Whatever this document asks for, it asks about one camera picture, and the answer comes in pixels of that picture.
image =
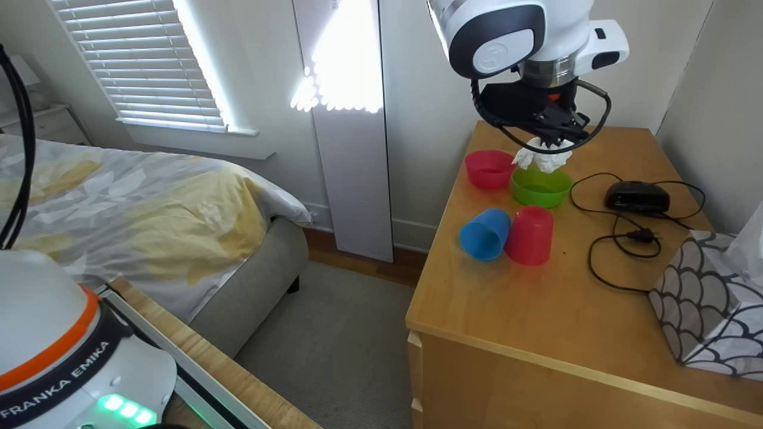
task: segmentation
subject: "black cable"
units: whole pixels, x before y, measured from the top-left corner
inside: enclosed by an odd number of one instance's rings
[[[522,139],[518,139],[516,133],[511,133],[511,131],[509,131],[509,125],[504,125],[504,119],[499,119],[489,107],[485,107],[485,106],[480,102],[480,79],[473,79],[473,102],[474,102],[474,109],[480,113],[480,117],[487,119],[487,125],[497,127],[504,136],[509,136],[509,139],[511,139],[513,144],[518,144],[519,149],[532,150],[532,152],[541,152],[541,156],[560,156],[560,152],[577,150],[577,149],[586,146],[590,142],[594,142],[594,139],[600,133],[605,119],[608,119],[611,113],[612,113],[612,98],[611,98],[603,89],[599,89],[599,86],[594,86],[594,84],[586,84],[586,81],[577,81],[577,86],[584,89],[584,90],[590,90],[590,94],[597,94],[599,98],[603,98],[603,114],[600,114],[599,125],[594,127],[594,131],[591,131],[584,142],[580,142],[577,146],[556,149],[556,150],[551,150],[551,149],[532,149],[532,146],[528,146]]]
[[[575,199],[575,192],[577,192],[582,185],[586,185],[586,181],[591,181],[591,179],[599,179],[599,177],[611,177],[611,179],[616,179],[616,181],[623,181],[623,177],[618,177],[618,175],[612,175],[612,173],[597,173],[597,175],[590,175],[590,177],[575,181],[572,189],[571,189],[571,196],[567,196],[567,199],[571,199],[571,206],[577,207],[580,212],[611,214],[611,217],[616,217],[616,222],[612,222],[612,226],[611,226],[611,235],[594,238],[594,244],[590,247],[590,256],[586,256],[590,273],[591,273],[600,285],[605,285],[605,286],[611,286],[611,288],[630,291],[630,294],[648,294],[648,291],[643,291],[643,288],[616,285],[616,281],[605,280],[605,276],[597,270],[597,262],[594,262],[597,258],[594,258],[594,256],[597,256],[597,248],[599,248],[600,244],[605,244],[605,241],[612,241],[612,244],[618,247],[618,250],[619,250],[623,256],[630,256],[630,258],[659,258],[659,256],[664,254],[664,244],[660,244],[660,238],[654,235],[654,230],[639,225],[636,219],[628,217],[625,212],[616,212],[616,210],[608,210],[608,207],[600,207],[600,210],[599,210],[599,207],[584,207],[584,206]],[[706,194],[703,194],[699,187],[687,185],[687,181],[652,181],[652,185],[656,185],[656,187],[684,187],[684,189],[690,189],[690,192],[695,192],[695,194],[699,196],[699,207],[697,207],[695,212],[680,214],[680,217],[648,214],[648,212],[636,212],[636,214],[652,217],[652,219],[674,222],[674,225],[680,225],[681,230],[690,230],[690,226],[684,225],[684,219],[690,219],[690,217],[695,217],[695,214],[699,214],[699,212],[703,210],[703,206],[706,206]],[[633,230],[630,230],[630,231],[619,231],[619,222],[633,225]]]
[[[11,94],[14,94],[16,113],[19,113],[19,123],[21,123],[21,136],[23,136],[23,177],[21,177],[16,200],[10,210],[10,217],[0,231],[0,248],[7,250],[19,238],[23,219],[26,219],[26,207],[29,207],[29,196],[32,196],[32,175],[33,175],[33,160],[36,160],[36,136],[33,136],[33,114],[32,114],[29,94],[26,94],[23,81],[21,81],[19,73],[14,69],[11,59],[4,56],[2,44],[0,44],[0,68],[10,81]]]

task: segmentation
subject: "sunlight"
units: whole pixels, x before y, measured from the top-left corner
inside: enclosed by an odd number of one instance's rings
[[[221,123],[230,127],[230,131],[243,131],[245,127],[236,125],[236,119],[234,119],[232,98],[225,90],[221,77],[219,77],[214,59],[212,59],[212,52],[211,52],[211,45],[208,45],[205,36],[200,33],[193,5],[188,0],[175,0],[175,9],[184,24],[184,33],[185,33],[188,45],[195,56],[195,62],[208,81],[208,89],[216,102]]]
[[[381,59],[371,0],[342,0],[314,44],[290,107],[380,113]]]

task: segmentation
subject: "plastic cup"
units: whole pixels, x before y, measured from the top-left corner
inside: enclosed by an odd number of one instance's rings
[[[513,156],[500,150],[474,150],[464,158],[464,165],[478,189],[506,189],[516,169]]]
[[[511,196],[522,206],[557,207],[571,194],[572,179],[556,169],[543,175],[538,168],[516,169],[511,177]]]
[[[543,266],[551,256],[553,214],[543,207],[522,207],[511,226],[506,254],[519,266]]]
[[[509,226],[509,212],[485,210],[461,230],[457,244],[469,258],[494,262],[504,256]]]

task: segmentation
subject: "black charger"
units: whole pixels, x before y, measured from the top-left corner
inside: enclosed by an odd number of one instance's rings
[[[656,185],[618,181],[605,194],[603,206],[616,212],[665,214],[671,196]]]

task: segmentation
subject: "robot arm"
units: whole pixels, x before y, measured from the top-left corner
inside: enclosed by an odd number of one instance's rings
[[[628,39],[618,21],[591,21],[594,0],[430,0],[437,33],[450,68],[473,79],[478,113],[522,149],[556,156],[591,142],[608,114],[605,90],[580,77],[625,62]],[[516,84],[480,79],[518,73]],[[586,131],[586,114],[577,113],[577,89],[605,101],[599,127]],[[537,136],[522,144],[509,129]]]

